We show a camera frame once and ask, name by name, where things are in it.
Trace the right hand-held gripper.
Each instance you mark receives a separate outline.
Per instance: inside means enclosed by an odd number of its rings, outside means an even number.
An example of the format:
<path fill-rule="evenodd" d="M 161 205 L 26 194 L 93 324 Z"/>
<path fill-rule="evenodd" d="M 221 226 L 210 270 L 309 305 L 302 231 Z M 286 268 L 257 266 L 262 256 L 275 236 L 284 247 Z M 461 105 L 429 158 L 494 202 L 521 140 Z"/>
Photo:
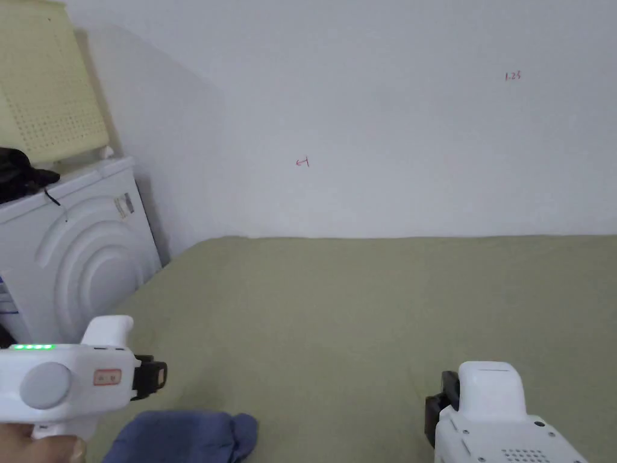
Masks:
<path fill-rule="evenodd" d="M 522 379 L 506 362 L 467 361 L 443 371 L 425 399 L 434 462 L 586 462 L 554 427 L 527 412 Z"/>

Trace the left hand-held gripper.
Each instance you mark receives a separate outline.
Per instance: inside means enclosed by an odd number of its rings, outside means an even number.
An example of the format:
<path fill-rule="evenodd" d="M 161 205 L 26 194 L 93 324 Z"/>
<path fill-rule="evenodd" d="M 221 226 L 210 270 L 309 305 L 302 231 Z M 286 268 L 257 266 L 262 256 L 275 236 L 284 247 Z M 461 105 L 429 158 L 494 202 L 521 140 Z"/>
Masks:
<path fill-rule="evenodd" d="M 1 422 L 32 436 L 88 440 L 99 419 L 162 389 L 168 365 L 127 344 L 127 315 L 96 317 L 77 344 L 14 344 L 1 350 Z"/>

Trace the person's left hand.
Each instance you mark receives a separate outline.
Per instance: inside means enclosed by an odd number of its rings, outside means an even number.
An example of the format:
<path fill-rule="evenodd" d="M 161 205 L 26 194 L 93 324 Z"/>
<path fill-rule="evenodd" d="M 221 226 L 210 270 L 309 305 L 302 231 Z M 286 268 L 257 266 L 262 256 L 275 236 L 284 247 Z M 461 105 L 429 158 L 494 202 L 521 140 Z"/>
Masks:
<path fill-rule="evenodd" d="M 86 443 L 76 436 L 34 439 L 28 424 L 1 423 L 1 462 L 85 462 Z"/>

